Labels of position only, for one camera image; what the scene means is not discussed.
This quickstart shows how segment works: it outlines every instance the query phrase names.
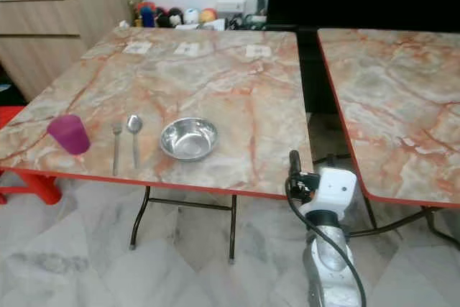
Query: fork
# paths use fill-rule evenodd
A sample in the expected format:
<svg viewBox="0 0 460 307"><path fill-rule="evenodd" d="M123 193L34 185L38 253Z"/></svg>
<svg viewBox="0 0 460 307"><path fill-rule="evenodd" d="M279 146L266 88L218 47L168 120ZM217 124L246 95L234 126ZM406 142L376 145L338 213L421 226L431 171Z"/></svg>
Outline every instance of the fork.
<svg viewBox="0 0 460 307"><path fill-rule="evenodd" d="M115 145L114 145L114 166L112 168L112 175L118 175L118 156L119 156L119 148L120 148L120 134L123 130L123 126L121 122L116 122L112 124L112 132L115 135Z"/></svg>

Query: wooden cabinet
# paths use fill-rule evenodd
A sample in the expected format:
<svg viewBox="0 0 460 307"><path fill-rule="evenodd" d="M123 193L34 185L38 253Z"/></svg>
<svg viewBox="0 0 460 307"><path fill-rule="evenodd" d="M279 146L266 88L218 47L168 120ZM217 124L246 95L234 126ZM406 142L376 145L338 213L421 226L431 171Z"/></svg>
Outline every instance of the wooden cabinet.
<svg viewBox="0 0 460 307"><path fill-rule="evenodd" d="M127 0L0 0L0 63L30 101L122 20Z"/></svg>

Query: white sticker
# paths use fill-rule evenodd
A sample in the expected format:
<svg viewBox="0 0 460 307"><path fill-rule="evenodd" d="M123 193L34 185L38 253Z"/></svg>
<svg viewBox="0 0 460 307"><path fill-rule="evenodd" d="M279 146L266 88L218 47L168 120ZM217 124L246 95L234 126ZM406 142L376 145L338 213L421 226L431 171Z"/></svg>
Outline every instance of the white sticker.
<svg viewBox="0 0 460 307"><path fill-rule="evenodd" d="M269 57L271 55L272 55L272 49L268 46L247 45L246 47L246 56L248 58Z"/></svg>
<svg viewBox="0 0 460 307"><path fill-rule="evenodd" d="M198 48L200 44L198 42L187 43L182 42L179 47L175 50L174 54L188 55L189 57L196 57L198 55Z"/></svg>
<svg viewBox="0 0 460 307"><path fill-rule="evenodd" d="M129 54L145 54L151 48L151 42L131 42L123 50L123 53Z"/></svg>

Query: power socket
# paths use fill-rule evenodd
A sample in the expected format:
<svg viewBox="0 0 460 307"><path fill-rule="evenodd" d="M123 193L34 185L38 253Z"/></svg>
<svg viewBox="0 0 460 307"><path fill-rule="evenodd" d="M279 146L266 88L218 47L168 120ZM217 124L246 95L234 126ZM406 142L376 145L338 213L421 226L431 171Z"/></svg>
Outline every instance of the power socket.
<svg viewBox="0 0 460 307"><path fill-rule="evenodd" d="M246 0L217 0L217 12L244 13Z"/></svg>

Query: marble floor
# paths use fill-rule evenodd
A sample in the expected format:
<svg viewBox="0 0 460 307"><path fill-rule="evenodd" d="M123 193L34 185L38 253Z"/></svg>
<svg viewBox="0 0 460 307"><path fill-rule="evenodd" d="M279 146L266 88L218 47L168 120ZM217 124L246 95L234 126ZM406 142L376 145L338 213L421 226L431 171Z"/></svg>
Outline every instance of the marble floor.
<svg viewBox="0 0 460 307"><path fill-rule="evenodd" d="M348 160L339 164L352 169ZM305 228L285 201L238 197L236 262L229 265L229 212L150 203L138 246L129 251L142 187L57 183L63 191L57 205L15 195L0 206L0 307L308 305L301 260ZM18 184L12 174L0 180L0 185ZM228 196L217 194L166 189L154 194L229 205ZM372 205L380 224L417 211ZM448 232L443 217L436 220ZM344 224L369 226L359 189ZM460 254L431 235L423 221L353 238L350 246L368 306L459 305Z"/></svg>

